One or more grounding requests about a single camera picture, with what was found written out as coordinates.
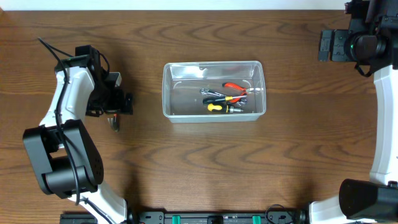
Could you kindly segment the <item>small black-handled hammer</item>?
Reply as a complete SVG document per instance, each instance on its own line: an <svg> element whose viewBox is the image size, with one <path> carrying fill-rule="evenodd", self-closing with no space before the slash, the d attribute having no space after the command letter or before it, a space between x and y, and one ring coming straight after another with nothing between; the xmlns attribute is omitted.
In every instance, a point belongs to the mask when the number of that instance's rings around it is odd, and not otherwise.
<svg viewBox="0 0 398 224"><path fill-rule="evenodd" d="M116 132L116 133L119 132L120 124L119 124L119 115L118 114L113 114L112 117L109 117L108 123L114 132Z"/></svg>

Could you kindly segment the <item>silver ratchet wrench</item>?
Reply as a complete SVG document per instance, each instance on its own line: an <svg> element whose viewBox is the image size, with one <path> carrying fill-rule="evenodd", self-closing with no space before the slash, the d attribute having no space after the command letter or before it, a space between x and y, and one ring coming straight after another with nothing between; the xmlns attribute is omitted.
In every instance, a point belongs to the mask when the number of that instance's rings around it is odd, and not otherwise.
<svg viewBox="0 0 398 224"><path fill-rule="evenodd" d="M223 93L220 93L220 92L217 92L217 91L213 91L213 90L207 89L207 88L201 88L200 89L200 93L205 98L218 98L218 97L222 97L222 96L230 96L230 95L225 95ZM237 103L246 104L247 102L248 102L248 100L245 98L245 99L240 99Z"/></svg>

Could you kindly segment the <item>yellow black stubby screwdriver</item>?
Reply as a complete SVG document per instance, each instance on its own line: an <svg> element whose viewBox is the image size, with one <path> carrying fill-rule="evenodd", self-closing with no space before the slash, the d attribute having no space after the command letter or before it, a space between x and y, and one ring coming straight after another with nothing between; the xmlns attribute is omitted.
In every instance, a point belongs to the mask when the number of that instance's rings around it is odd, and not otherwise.
<svg viewBox="0 0 398 224"><path fill-rule="evenodd" d="M230 105L213 104L213 103L208 104L207 109L208 111L219 112L219 113L242 113L244 111L241 108L235 108Z"/></svg>

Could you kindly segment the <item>clear plastic container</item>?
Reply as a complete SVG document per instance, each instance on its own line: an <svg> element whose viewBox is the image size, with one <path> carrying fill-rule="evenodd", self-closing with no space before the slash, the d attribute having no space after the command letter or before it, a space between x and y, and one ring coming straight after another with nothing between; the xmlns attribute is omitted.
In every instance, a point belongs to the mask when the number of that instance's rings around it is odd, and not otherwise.
<svg viewBox="0 0 398 224"><path fill-rule="evenodd" d="M262 64L168 63L163 73L162 109L172 123L255 121L266 112Z"/></svg>

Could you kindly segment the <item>red handled pliers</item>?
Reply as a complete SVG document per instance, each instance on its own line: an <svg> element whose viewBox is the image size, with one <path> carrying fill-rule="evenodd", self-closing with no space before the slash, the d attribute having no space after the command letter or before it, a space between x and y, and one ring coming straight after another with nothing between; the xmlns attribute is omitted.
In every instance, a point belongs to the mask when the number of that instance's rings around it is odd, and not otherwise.
<svg viewBox="0 0 398 224"><path fill-rule="evenodd" d="M263 100L264 91L261 87L243 87L233 82L225 82L222 84L223 88L235 91L240 98L233 98L226 101L227 105L245 106L249 104L249 100Z"/></svg>

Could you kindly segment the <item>black yellow slim screwdriver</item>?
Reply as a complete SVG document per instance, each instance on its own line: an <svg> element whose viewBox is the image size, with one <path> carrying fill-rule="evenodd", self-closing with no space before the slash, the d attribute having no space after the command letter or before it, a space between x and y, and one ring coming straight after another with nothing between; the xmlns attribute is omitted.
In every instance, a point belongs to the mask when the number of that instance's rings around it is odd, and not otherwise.
<svg viewBox="0 0 398 224"><path fill-rule="evenodd" d="M239 95L239 96L222 96L218 98L205 98L203 100L203 104L211 104L211 103L237 103L240 99L245 99L246 95Z"/></svg>

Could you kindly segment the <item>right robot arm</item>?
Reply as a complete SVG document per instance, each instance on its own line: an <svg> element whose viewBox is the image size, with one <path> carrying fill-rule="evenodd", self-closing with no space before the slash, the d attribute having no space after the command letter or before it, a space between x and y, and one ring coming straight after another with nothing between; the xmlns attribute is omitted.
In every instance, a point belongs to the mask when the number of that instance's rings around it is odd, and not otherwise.
<svg viewBox="0 0 398 224"><path fill-rule="evenodd" d="M376 91L375 150L368 180L345 179L338 195L309 204L307 223L397 222L397 1L349 1L347 29L323 30L318 59L352 62Z"/></svg>

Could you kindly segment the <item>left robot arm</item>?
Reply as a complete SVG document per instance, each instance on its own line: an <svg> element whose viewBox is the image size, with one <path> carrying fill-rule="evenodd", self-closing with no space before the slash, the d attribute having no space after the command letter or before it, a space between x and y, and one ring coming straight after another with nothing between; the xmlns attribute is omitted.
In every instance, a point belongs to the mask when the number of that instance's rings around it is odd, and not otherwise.
<svg viewBox="0 0 398 224"><path fill-rule="evenodd" d="M83 45L58 60L50 108L22 140L43 193L81 205L97 223L135 223L127 201L105 182L102 158L84 125L86 116L108 114L111 128L119 131L118 115L133 112L132 95L120 87L121 74L103 68L105 59Z"/></svg>

